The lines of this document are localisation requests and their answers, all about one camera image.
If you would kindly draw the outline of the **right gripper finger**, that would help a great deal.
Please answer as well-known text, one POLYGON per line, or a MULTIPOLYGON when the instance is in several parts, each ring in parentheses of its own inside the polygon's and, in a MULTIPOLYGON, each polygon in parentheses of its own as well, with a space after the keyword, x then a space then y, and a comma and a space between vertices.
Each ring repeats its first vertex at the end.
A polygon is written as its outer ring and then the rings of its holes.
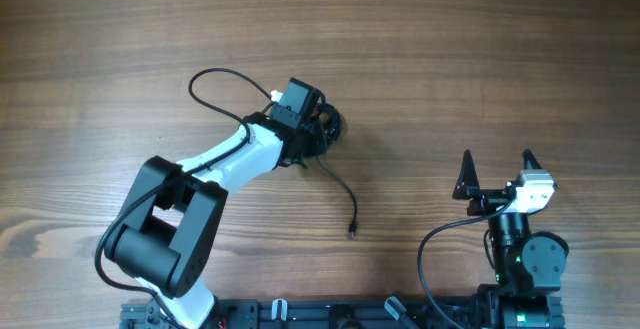
POLYGON ((525 149, 522 152, 523 167, 525 170, 541 170, 542 166, 539 164, 534 154, 530 149, 525 149))
POLYGON ((480 196, 480 184, 471 151, 463 154, 461 170, 454 186, 452 198, 455 200, 474 199, 480 196))

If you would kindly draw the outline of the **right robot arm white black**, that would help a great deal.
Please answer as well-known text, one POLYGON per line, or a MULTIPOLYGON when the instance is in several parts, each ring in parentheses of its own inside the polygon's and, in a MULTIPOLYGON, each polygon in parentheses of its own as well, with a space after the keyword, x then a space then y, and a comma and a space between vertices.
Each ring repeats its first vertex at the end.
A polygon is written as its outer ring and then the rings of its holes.
POLYGON ((467 200, 470 217, 487 217, 495 285, 478 287, 477 328, 557 329, 566 325, 561 288, 569 246, 560 236, 533 233, 529 217, 546 209, 557 189, 530 150, 523 169, 503 189, 480 187, 470 151, 463 154, 452 197, 467 200))

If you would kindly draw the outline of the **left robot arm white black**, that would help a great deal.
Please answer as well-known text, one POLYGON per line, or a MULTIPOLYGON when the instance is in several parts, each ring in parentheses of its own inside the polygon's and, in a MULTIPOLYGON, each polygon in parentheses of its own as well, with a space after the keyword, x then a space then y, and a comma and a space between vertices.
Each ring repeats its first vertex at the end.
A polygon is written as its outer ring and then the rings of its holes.
POLYGON ((209 151, 177 163, 147 160, 94 262, 107 258, 138 280, 136 290, 152 296, 169 327, 202 327, 216 298, 201 274, 226 201, 255 177, 324 152, 325 106, 320 90, 291 79, 266 111, 240 119, 237 132, 209 151))

